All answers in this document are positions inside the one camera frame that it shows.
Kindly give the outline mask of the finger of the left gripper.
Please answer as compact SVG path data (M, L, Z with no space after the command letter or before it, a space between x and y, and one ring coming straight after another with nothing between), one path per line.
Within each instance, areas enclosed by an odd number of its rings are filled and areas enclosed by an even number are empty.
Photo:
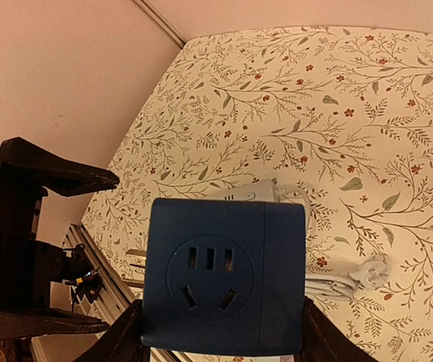
M55 334L100 333L109 325L98 318L58 308L0 310L0 341Z
M21 137L2 142L0 162L64 197L116 189L120 183L110 170L61 158Z

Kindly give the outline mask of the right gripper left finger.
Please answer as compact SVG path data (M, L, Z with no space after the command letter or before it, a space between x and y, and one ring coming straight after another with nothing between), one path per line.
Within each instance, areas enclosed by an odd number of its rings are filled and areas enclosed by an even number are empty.
M143 333L143 301L133 301L111 327L77 362L150 360L150 349L141 342Z

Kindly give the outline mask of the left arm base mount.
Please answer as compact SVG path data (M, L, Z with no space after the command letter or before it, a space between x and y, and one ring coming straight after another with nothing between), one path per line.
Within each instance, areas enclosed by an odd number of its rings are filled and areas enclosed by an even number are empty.
M64 247L63 251L68 258L67 270L63 277L65 285L72 288L72 295L78 299L78 302L86 298L92 304L100 296L103 287L100 267L89 260L83 244Z

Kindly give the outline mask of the dark blue cube socket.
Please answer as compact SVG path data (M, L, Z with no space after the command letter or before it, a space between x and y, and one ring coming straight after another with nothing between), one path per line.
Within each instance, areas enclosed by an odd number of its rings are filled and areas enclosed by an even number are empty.
M158 198L150 215L142 343L197 354L296 354L305 274L301 205Z

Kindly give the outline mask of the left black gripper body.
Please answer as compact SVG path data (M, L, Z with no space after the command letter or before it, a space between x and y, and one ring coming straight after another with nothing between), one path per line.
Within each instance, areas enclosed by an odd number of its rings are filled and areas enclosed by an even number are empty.
M0 310L35 309L34 222L47 190L0 163Z

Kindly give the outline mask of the light blue power strip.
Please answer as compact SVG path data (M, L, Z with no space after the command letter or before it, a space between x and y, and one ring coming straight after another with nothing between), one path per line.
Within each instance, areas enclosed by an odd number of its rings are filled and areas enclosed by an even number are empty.
M219 191L205 199L221 201L264 201L278 202L275 184L270 179L260 180L233 189Z

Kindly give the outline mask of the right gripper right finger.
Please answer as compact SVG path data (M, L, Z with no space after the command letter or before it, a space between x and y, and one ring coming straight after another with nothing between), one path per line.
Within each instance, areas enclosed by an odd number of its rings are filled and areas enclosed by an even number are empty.
M376 362L346 338L307 296L303 307L301 361Z

